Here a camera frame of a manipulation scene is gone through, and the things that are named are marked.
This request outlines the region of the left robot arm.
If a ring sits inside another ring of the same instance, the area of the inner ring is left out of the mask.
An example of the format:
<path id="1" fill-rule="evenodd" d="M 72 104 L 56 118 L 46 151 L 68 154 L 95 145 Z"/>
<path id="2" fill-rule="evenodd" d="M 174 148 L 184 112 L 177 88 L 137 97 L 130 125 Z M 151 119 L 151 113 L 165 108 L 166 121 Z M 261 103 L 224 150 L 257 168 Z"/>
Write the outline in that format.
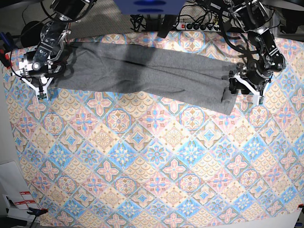
<path id="1" fill-rule="evenodd" d="M 253 45 L 255 50 L 241 45 L 235 46 L 230 42 L 226 34 L 228 28 L 223 20 L 224 12 L 247 34 L 245 42 Z M 285 58 L 276 46 L 275 37 L 266 27 L 268 20 L 265 7 L 258 0 L 227 0 L 218 12 L 218 24 L 224 40 L 247 59 L 238 73 L 229 75 L 229 90 L 232 94 L 241 91 L 247 95 L 256 91 L 258 96 L 262 96 L 273 74 L 286 67 Z"/>

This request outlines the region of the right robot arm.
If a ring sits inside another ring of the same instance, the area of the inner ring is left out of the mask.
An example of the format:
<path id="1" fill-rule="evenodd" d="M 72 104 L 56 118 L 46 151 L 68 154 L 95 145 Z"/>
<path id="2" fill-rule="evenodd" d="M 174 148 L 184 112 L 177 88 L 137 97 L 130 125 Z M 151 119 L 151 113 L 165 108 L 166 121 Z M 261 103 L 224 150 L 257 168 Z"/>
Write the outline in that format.
<path id="1" fill-rule="evenodd" d="M 36 50 L 24 54 L 19 70 L 12 68 L 12 74 L 23 80 L 35 79 L 40 86 L 46 84 L 44 80 L 61 76 L 66 68 L 66 61 L 61 55 L 65 49 L 65 37 L 71 32 L 68 26 L 85 17 L 95 3 L 95 0 L 55 0 L 50 5 L 53 16 L 41 3 L 50 21 L 41 30 Z"/>

